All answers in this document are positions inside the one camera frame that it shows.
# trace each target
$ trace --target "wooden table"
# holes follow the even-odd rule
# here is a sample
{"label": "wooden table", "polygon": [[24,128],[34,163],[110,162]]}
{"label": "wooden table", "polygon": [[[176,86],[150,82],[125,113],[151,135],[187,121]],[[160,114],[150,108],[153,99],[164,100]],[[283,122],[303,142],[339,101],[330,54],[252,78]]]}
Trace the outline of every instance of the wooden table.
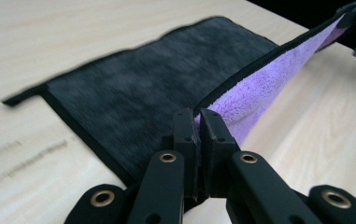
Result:
{"label": "wooden table", "polygon": [[[0,100],[21,88],[182,25],[222,15],[283,44],[306,31],[245,1],[0,1]],[[241,145],[298,191],[330,184],[356,196],[356,58],[316,54]],[[63,223],[87,189],[124,187],[40,97],[0,103],[0,223]],[[184,223],[229,223],[208,200]]]}

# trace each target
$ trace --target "purple towel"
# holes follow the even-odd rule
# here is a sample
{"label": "purple towel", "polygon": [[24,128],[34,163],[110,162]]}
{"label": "purple towel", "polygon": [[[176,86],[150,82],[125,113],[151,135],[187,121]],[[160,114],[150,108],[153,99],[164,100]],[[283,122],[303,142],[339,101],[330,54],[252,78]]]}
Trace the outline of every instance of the purple towel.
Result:
{"label": "purple towel", "polygon": [[311,56],[333,43],[345,29],[333,22],[294,49],[236,83],[208,108],[221,114],[238,144],[241,144],[262,113]]}

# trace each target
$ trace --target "wood grain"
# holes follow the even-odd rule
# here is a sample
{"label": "wood grain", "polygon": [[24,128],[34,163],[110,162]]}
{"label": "wood grain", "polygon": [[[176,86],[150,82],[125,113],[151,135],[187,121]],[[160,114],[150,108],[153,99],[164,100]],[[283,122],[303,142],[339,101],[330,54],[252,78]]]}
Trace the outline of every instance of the wood grain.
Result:
{"label": "wood grain", "polygon": [[[0,100],[111,52],[222,15],[283,44],[303,27],[245,1],[0,1]],[[250,133],[294,189],[331,184],[356,196],[356,58],[335,44],[316,54]],[[0,103],[0,223],[63,223],[85,190],[122,182],[40,98]],[[185,223],[229,223],[210,200]]]}

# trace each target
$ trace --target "screw hole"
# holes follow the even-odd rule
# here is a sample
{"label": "screw hole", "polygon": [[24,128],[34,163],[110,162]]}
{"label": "screw hole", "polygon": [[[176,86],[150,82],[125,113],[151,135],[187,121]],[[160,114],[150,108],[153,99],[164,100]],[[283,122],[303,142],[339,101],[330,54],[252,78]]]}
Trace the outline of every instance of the screw hole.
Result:
{"label": "screw hole", "polygon": [[305,224],[305,222],[303,221],[302,218],[298,217],[298,216],[290,216],[289,217],[289,221],[292,224]]}
{"label": "screw hole", "polygon": [[173,162],[177,159],[177,156],[175,156],[172,153],[164,153],[163,155],[160,156],[160,161],[162,162]]}
{"label": "screw hole", "polygon": [[325,190],[322,193],[322,198],[327,203],[338,208],[347,209],[351,207],[351,202],[348,198],[332,190]]}
{"label": "screw hole", "polygon": [[257,161],[257,158],[250,154],[244,154],[241,156],[241,160],[246,163],[255,163]]}
{"label": "screw hole", "polygon": [[94,207],[104,207],[114,201],[115,195],[111,190],[101,190],[91,197],[91,204]]}
{"label": "screw hole", "polygon": [[151,214],[146,218],[147,224],[158,224],[161,223],[161,218],[157,214]]}

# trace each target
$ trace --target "microfiber cloth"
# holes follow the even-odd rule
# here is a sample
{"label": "microfiber cloth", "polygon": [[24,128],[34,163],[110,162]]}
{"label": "microfiber cloth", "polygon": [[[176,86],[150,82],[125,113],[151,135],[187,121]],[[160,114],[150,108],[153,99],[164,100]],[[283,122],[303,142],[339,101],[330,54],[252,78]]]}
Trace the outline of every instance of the microfiber cloth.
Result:
{"label": "microfiber cloth", "polygon": [[238,143],[311,55],[344,30],[342,13],[278,46],[223,17],[178,28],[137,49],[111,54],[4,101],[41,95],[127,186],[183,107],[220,113]]}

